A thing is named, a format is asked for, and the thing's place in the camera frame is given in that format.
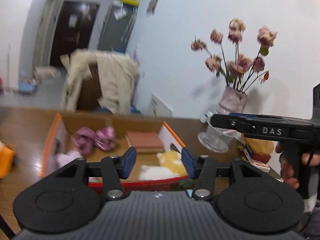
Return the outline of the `blue pet bed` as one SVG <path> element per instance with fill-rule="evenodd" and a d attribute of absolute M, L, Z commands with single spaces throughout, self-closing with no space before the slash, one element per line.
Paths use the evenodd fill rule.
<path fill-rule="evenodd" d="M 20 82 L 18 85 L 18 91 L 20 94 L 34 94 L 37 91 L 37 84 L 27 81 Z"/>

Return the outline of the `white board against wall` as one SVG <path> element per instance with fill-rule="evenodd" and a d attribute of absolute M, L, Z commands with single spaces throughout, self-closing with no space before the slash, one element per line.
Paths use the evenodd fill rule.
<path fill-rule="evenodd" d="M 173 110 L 156 94 L 152 94 L 148 107 L 148 115 L 153 117 L 172 117 Z"/>

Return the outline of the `orange cardboard box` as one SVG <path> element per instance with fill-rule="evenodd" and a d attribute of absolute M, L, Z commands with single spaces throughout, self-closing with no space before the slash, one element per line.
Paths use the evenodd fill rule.
<path fill-rule="evenodd" d="M 121 183 L 125 191 L 170 191 L 187 179 L 181 162 L 184 142 L 165 121 L 115 115 L 56 113 L 49 130 L 40 176 L 45 177 L 77 158 L 88 163 L 117 160 L 132 147 L 135 164 Z"/>

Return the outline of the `pink dried flower bouquet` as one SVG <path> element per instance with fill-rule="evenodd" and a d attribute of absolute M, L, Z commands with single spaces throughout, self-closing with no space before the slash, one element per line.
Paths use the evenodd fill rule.
<path fill-rule="evenodd" d="M 234 59 L 231 61 L 227 61 L 225 57 L 222 45 L 223 33 L 216 29 L 210 33 L 210 42 L 220 47 L 221 55 L 211 53 L 207 44 L 200 38 L 194 38 L 190 45 L 192 51 L 204 51 L 209 55 L 204 63 L 211 73 L 214 73 L 216 77 L 223 76 L 228 87 L 241 93 L 247 92 L 256 81 L 263 84 L 269 79 L 270 72 L 265 69 L 264 58 L 269 54 L 278 36 L 278 33 L 269 27 L 261 27 L 257 34 L 259 43 L 257 56 L 250 58 L 240 53 L 240 43 L 243 41 L 245 30 L 246 25 L 243 20 L 234 18 L 230 21 L 227 40 L 234 45 L 235 49 Z"/>

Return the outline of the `orange snack bag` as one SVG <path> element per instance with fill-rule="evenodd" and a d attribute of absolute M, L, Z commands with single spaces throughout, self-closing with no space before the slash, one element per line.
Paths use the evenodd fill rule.
<path fill-rule="evenodd" d="M 0 178 L 4 179 L 12 170 L 16 157 L 15 148 L 12 144 L 0 143 Z"/>

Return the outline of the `grey refrigerator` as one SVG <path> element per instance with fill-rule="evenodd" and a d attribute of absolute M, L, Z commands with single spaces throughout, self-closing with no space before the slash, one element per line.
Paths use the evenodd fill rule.
<path fill-rule="evenodd" d="M 108 8 L 97 50 L 125 53 L 138 7 L 115 0 Z"/>

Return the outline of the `beige coat on chair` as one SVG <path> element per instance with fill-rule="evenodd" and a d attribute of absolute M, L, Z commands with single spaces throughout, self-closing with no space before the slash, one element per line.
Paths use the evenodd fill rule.
<path fill-rule="evenodd" d="M 128 54 L 77 49 L 71 55 L 60 56 L 60 60 L 67 69 L 62 90 L 62 109 L 76 111 L 83 81 L 92 77 L 89 67 L 96 65 L 102 93 L 97 100 L 99 106 L 113 114 L 131 114 L 131 101 L 139 71 Z"/>

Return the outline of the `pink satin cloth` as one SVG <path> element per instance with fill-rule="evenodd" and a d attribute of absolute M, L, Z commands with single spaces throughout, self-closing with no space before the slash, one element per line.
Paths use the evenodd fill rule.
<path fill-rule="evenodd" d="M 95 131 L 82 127 L 72 136 L 73 146 L 81 155 L 89 155 L 94 147 L 94 137 Z"/>
<path fill-rule="evenodd" d="M 107 152 L 112 150 L 115 145 L 116 132 L 112 126 L 107 126 L 96 131 L 94 136 L 94 144 L 99 150 Z"/>

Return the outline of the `red brown sponge block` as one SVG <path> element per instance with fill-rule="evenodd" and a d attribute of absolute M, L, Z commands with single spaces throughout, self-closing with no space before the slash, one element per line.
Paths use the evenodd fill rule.
<path fill-rule="evenodd" d="M 137 153 L 159 153 L 164 151 L 164 145 L 156 132 L 127 131 L 125 138 L 130 147 L 135 147 Z"/>

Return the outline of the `pink glass vase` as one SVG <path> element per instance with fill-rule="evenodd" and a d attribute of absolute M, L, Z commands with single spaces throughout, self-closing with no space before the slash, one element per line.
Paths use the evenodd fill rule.
<path fill-rule="evenodd" d="M 242 113 L 247 101 L 247 94 L 226 86 L 216 109 L 218 114 Z"/>

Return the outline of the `yellow white plush toy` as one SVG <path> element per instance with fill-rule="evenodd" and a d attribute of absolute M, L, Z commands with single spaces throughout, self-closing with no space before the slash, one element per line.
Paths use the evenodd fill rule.
<path fill-rule="evenodd" d="M 138 180 L 163 180 L 187 175 L 182 163 L 182 156 L 177 151 L 157 153 L 158 166 L 142 165 Z"/>

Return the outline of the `white dog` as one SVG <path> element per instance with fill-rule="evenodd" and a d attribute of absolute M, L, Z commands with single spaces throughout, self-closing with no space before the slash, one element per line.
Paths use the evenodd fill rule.
<path fill-rule="evenodd" d="M 53 66 L 40 66 L 34 69 L 34 75 L 38 80 L 43 81 L 60 77 L 61 72 Z"/>

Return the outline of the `brown wooden chair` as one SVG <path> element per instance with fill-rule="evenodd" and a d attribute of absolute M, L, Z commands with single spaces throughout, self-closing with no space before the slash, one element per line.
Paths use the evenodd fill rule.
<path fill-rule="evenodd" d="M 91 77 L 82 82 L 77 111 L 94 111 L 100 106 L 98 100 L 102 97 L 102 92 L 97 64 L 90 65 L 89 70 Z"/>

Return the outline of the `dark entrance door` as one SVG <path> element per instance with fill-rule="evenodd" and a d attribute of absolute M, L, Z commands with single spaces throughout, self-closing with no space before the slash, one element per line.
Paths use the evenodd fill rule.
<path fill-rule="evenodd" d="M 87 49 L 100 5 L 97 3 L 65 1 L 57 21 L 50 65 L 61 67 L 60 56 L 76 49 Z"/>

